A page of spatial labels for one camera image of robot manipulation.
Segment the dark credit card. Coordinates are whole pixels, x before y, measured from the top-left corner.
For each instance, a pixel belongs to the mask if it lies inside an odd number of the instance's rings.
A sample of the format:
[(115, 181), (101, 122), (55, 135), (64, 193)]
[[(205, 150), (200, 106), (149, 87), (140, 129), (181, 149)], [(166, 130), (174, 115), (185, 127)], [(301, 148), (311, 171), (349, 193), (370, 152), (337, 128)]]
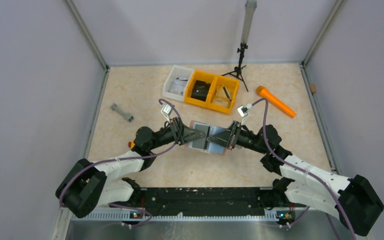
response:
[(193, 125), (193, 129), (197, 130), (199, 132), (198, 138), (193, 140), (189, 146), (196, 150), (207, 150), (208, 148), (208, 142), (207, 142), (207, 136), (210, 133), (210, 126), (207, 124), (202, 123), (195, 123)]

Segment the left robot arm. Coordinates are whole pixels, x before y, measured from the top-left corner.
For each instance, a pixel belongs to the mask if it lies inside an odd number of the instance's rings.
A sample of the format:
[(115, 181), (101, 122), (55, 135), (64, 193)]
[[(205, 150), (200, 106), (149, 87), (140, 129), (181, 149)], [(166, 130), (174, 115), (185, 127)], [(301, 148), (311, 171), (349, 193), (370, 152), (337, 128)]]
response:
[(142, 126), (126, 153), (95, 162), (86, 158), (78, 160), (56, 189), (55, 196), (62, 207), (78, 218), (87, 216), (96, 207), (128, 202), (138, 185), (129, 179), (120, 182), (116, 179), (149, 168), (158, 157), (152, 152), (156, 148), (167, 144), (181, 146), (205, 137), (204, 132), (186, 126), (178, 117), (167, 121), (158, 131)]

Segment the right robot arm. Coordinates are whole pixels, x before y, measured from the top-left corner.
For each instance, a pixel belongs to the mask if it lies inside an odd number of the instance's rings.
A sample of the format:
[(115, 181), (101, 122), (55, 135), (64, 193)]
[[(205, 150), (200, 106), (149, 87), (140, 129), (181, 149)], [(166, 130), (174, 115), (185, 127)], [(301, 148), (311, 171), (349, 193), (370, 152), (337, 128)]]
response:
[(242, 147), (263, 154), (263, 166), (281, 176), (273, 182), (281, 197), (337, 218), (358, 236), (366, 237), (384, 210), (367, 178), (338, 175), (305, 162), (280, 145), (282, 139), (271, 124), (253, 133), (234, 121), (207, 140), (229, 150)]

